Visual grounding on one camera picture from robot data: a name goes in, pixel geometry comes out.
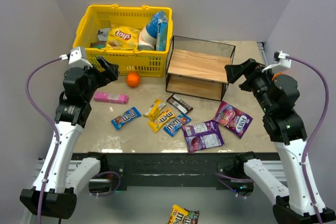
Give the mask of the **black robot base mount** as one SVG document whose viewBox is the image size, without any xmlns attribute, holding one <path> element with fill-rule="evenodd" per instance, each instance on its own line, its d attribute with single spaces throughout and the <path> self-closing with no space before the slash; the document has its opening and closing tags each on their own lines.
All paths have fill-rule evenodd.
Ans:
<svg viewBox="0 0 336 224">
<path fill-rule="evenodd" d="M 113 175 L 92 179 L 89 189 L 102 193 L 128 187 L 214 187 L 230 186 L 245 196 L 253 184 L 240 182 L 245 175 L 238 170 L 236 153 L 108 153 L 105 170 Z"/>
</svg>

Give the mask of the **brown chocolate bar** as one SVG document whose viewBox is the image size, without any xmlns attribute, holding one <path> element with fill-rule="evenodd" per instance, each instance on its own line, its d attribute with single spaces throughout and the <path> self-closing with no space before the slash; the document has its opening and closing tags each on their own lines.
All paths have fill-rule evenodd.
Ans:
<svg viewBox="0 0 336 224">
<path fill-rule="evenodd" d="M 184 114 L 188 114 L 193 110 L 193 107 L 188 105 L 183 99 L 181 99 L 177 94 L 172 94 L 168 99 L 166 100 L 167 103 L 174 106 L 176 109 L 178 109 L 180 112 Z"/>
</svg>

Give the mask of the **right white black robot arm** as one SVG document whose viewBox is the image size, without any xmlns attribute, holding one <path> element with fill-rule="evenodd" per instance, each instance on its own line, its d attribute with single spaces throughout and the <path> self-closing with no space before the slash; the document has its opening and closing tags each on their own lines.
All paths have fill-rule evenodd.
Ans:
<svg viewBox="0 0 336 224">
<path fill-rule="evenodd" d="M 248 59 L 239 65 L 226 65 L 229 83 L 241 76 L 239 85 L 252 92 L 264 112 L 264 128 L 280 157 L 287 185 L 284 186 L 263 167 L 253 152 L 239 154 L 237 166 L 268 197 L 278 223 L 327 223 L 335 220 L 318 192 L 310 167 L 309 141 L 302 118 L 294 110 L 300 96 L 297 81 L 286 74 L 274 76 L 270 67 Z"/>
</svg>

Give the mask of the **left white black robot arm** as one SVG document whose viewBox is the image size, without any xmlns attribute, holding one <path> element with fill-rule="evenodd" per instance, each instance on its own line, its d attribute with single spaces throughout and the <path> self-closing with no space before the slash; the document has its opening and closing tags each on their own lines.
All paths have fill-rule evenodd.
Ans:
<svg viewBox="0 0 336 224">
<path fill-rule="evenodd" d="M 106 155 L 88 153 L 81 164 L 68 174 L 74 146 L 81 136 L 91 112 L 90 101 L 98 88 L 118 79 L 119 67 L 98 58 L 99 71 L 84 58 L 74 62 L 70 55 L 60 56 L 57 60 L 68 60 L 70 68 L 64 73 L 64 90 L 60 94 L 55 118 L 51 119 L 33 101 L 29 84 L 33 75 L 45 64 L 34 69 L 25 82 L 26 96 L 34 107 L 52 126 L 53 134 L 43 166 L 30 189 L 23 189 L 20 201 L 42 222 L 42 217 L 69 219 L 76 207 L 77 196 L 95 177 L 107 176 L 112 180 L 120 177 L 110 170 Z"/>
</svg>

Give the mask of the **purple candy bag back side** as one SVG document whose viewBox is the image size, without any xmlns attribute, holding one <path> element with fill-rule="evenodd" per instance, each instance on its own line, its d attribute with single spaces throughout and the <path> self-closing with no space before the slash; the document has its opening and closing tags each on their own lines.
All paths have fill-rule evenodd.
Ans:
<svg viewBox="0 0 336 224">
<path fill-rule="evenodd" d="M 189 153 L 224 145 L 218 123 L 213 120 L 183 125 L 182 130 Z"/>
</svg>

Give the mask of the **purple Fox's berries bag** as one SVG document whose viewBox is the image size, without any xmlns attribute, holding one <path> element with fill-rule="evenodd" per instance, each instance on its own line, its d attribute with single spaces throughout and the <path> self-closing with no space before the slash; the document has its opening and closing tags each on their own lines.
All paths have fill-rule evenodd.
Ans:
<svg viewBox="0 0 336 224">
<path fill-rule="evenodd" d="M 253 118 L 229 103 L 222 101 L 213 121 L 227 128 L 241 139 L 253 121 Z"/>
</svg>

